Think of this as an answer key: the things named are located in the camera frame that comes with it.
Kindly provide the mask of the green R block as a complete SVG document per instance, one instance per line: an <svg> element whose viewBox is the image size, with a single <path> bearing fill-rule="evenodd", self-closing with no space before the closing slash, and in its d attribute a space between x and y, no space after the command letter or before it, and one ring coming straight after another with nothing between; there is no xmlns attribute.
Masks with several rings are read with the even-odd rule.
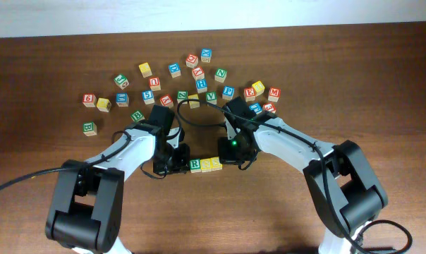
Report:
<svg viewBox="0 0 426 254"><path fill-rule="evenodd" d="M202 171L201 165L200 165L200 159L192 159L190 160L190 172L191 173L199 173Z"/></svg>

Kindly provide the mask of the yellow S block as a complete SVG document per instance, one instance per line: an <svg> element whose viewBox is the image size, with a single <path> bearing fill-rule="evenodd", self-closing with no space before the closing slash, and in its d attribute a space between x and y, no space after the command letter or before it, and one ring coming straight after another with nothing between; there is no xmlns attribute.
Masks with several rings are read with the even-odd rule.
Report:
<svg viewBox="0 0 426 254"><path fill-rule="evenodd" d="M223 169L223 165L220 162L219 157L212 157L210 159L210 161L211 161L211 165L212 165L212 171L218 171L218 170Z"/></svg>
<svg viewBox="0 0 426 254"><path fill-rule="evenodd" d="M201 159L200 160L201 172L210 172L212 171L212 161L211 159Z"/></svg>

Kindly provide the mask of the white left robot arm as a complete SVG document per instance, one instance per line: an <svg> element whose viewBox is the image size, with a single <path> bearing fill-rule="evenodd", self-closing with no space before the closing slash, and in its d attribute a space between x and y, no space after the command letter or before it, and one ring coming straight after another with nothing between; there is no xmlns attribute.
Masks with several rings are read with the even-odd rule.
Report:
<svg viewBox="0 0 426 254"><path fill-rule="evenodd" d="M181 127L165 131L146 121L132 123L105 151L85 161L68 160L59 172L45 225L45 235L77 253L128 253L118 233L125 181L155 159L164 178L187 150Z"/></svg>

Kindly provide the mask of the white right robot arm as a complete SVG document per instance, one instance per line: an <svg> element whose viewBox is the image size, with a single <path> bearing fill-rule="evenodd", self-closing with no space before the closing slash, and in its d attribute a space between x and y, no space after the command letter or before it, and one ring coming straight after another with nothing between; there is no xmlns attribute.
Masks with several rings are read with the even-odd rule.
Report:
<svg viewBox="0 0 426 254"><path fill-rule="evenodd" d="M221 163L246 170L260 152L283 160L304 175L326 227L319 253L365 253L363 234L378 224L388 196L356 143L314 139L270 112L223 112L228 135L219 140Z"/></svg>

